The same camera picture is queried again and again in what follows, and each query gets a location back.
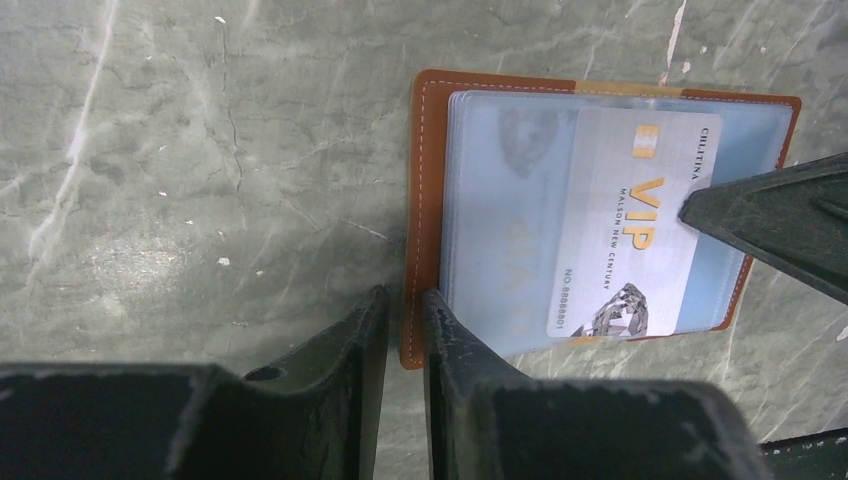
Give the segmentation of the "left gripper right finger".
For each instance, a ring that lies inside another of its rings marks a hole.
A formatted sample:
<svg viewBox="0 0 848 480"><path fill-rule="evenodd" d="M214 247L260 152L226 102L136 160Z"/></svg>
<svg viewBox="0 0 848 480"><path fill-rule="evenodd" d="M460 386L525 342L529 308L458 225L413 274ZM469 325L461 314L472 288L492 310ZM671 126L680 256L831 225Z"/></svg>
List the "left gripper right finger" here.
<svg viewBox="0 0 848 480"><path fill-rule="evenodd" d="M535 379L422 298L434 479L767 479L735 405L670 380Z"/></svg>

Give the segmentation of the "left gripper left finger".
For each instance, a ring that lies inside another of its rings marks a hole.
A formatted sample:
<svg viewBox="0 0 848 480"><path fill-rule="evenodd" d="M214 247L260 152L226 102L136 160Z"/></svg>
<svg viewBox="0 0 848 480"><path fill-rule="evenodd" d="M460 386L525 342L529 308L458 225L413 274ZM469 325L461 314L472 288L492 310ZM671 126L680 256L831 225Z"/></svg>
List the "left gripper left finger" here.
<svg viewBox="0 0 848 480"><path fill-rule="evenodd" d="M243 376L217 364L5 363L5 479L369 479L388 346L375 286Z"/></svg>

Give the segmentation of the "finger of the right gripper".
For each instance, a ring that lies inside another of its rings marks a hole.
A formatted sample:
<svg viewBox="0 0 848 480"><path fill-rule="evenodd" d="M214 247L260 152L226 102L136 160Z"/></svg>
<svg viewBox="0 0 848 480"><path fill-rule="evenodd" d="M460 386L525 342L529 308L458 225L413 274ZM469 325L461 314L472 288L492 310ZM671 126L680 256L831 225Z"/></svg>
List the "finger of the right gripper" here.
<svg viewBox="0 0 848 480"><path fill-rule="evenodd" d="M678 218L847 302L847 154L700 189Z"/></svg>

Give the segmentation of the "brown leather card holder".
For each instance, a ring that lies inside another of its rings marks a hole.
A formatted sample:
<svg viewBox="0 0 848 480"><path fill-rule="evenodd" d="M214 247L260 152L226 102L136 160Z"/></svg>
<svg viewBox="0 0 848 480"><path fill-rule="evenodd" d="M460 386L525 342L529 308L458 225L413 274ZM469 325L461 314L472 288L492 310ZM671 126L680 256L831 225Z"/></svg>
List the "brown leather card holder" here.
<svg viewBox="0 0 848 480"><path fill-rule="evenodd" d="M685 98L696 101L783 105L790 108L791 117L785 132L778 136L781 142L780 150L766 157L770 171L783 167L802 110L799 97L773 93L514 76L435 68L418 72L412 81L410 95L408 234L398 346L399 362L407 370L418 370L425 364L427 346L421 300L423 292L436 287L439 280L448 99L452 93L465 90Z"/></svg>

